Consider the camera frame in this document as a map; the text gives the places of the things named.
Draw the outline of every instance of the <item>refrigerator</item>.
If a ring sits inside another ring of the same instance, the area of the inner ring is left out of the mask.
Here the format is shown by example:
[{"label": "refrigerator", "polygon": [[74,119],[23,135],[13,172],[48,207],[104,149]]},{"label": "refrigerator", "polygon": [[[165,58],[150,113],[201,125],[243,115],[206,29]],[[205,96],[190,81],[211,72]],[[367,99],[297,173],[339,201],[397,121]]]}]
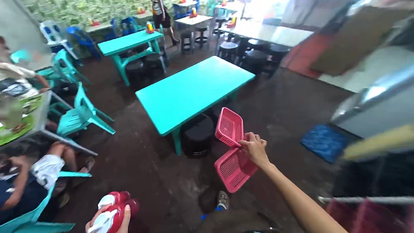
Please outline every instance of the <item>refrigerator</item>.
[{"label": "refrigerator", "polygon": [[379,77],[346,99],[331,123],[362,138],[414,124],[414,64]]}]

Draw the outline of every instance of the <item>foot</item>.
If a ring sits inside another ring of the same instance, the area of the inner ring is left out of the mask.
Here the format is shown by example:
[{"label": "foot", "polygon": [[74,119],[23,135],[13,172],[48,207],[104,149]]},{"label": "foot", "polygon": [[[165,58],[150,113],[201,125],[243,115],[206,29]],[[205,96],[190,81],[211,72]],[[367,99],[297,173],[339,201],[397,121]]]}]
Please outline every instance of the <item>foot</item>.
[{"label": "foot", "polygon": [[66,192],[65,194],[63,194],[61,197],[59,197],[59,208],[64,207],[68,202],[69,202],[70,196],[69,194]]},{"label": "foot", "polygon": [[217,205],[222,206],[225,209],[229,209],[230,206],[230,200],[229,196],[225,191],[219,191],[219,195],[217,196]]},{"label": "foot", "polygon": [[[85,166],[81,168],[81,170],[79,170],[79,172],[81,173],[89,173],[92,169],[92,167],[95,164],[95,159],[93,157],[89,157],[86,159],[85,161]],[[72,183],[72,187],[76,187],[80,184],[82,184],[83,182],[86,181],[86,178],[82,178],[82,179],[76,179],[73,181]]]},{"label": "foot", "polygon": [[179,43],[180,43],[180,40],[173,40],[173,46],[176,46]]}]

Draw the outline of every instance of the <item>hand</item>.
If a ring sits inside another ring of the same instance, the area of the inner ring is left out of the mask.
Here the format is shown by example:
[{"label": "hand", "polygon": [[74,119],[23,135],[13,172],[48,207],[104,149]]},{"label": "hand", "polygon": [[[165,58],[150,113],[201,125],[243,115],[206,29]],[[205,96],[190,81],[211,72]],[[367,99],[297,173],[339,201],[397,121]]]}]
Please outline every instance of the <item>hand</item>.
[{"label": "hand", "polygon": [[21,155],[21,156],[15,156],[15,157],[10,157],[9,160],[12,162],[13,166],[16,167],[21,167],[21,168],[29,168],[30,164],[27,161],[27,158],[25,155]]},{"label": "hand", "polygon": [[[93,226],[96,218],[102,213],[105,212],[105,210],[111,205],[105,205],[103,207],[101,207],[98,212],[95,214],[95,216],[92,218],[91,221],[89,221],[88,223],[86,223],[85,225],[85,232],[87,233],[89,228],[91,228],[91,226]],[[125,206],[125,210],[124,210],[124,219],[122,220],[121,223],[121,227],[119,228],[119,230],[116,233],[128,233],[128,226],[129,226],[129,221],[131,219],[131,207],[129,205]]]},{"label": "hand", "polygon": [[47,92],[48,90],[50,90],[49,87],[44,87],[44,88],[40,89],[40,92],[43,93],[43,92]]},{"label": "hand", "polygon": [[270,164],[265,151],[267,142],[260,139],[258,134],[254,134],[252,132],[244,134],[244,138],[248,139],[248,141],[240,140],[239,143],[244,147],[250,160],[252,160],[260,168],[264,168]]}]

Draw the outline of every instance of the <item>blue mat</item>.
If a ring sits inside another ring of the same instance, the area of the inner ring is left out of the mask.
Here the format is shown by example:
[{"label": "blue mat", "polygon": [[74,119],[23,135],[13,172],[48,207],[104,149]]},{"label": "blue mat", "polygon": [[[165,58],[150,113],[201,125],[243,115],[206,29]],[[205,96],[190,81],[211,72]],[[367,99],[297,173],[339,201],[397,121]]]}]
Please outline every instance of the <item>blue mat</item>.
[{"label": "blue mat", "polygon": [[328,126],[318,124],[303,136],[301,143],[308,150],[333,163],[347,146],[348,139]]}]

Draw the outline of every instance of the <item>turquoise plastic table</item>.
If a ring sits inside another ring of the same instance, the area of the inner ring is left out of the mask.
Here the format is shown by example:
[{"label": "turquoise plastic table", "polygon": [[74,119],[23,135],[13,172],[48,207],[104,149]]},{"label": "turquoise plastic table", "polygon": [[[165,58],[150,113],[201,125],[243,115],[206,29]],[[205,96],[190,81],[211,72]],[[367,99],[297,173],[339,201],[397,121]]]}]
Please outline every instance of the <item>turquoise plastic table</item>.
[{"label": "turquoise plastic table", "polygon": [[172,133],[181,154],[180,127],[221,99],[234,99],[254,74],[217,56],[156,82],[135,94],[161,136]]},{"label": "turquoise plastic table", "polygon": [[[133,61],[146,56],[151,53],[160,53],[157,38],[162,37],[163,34],[159,32],[154,32],[148,34],[146,31],[135,32],[133,34],[119,37],[110,41],[102,42],[98,44],[98,47],[101,49],[101,52],[104,56],[110,56],[113,63],[117,67],[119,74],[125,82],[125,85],[129,86],[129,80],[125,73],[125,66]],[[121,58],[119,53],[134,48],[140,44],[148,43],[149,48],[144,50],[141,53],[135,54],[127,58]],[[165,72],[164,61],[161,59],[162,67]]]}]

